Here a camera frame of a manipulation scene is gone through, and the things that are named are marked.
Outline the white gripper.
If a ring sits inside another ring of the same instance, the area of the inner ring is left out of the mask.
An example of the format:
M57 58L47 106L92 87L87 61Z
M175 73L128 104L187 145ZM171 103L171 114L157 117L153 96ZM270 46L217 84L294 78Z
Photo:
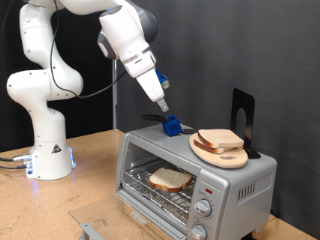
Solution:
M155 57L152 53L139 54L124 62L132 78L135 78L151 101L157 102L163 112L169 107L164 99L164 91L155 69Z

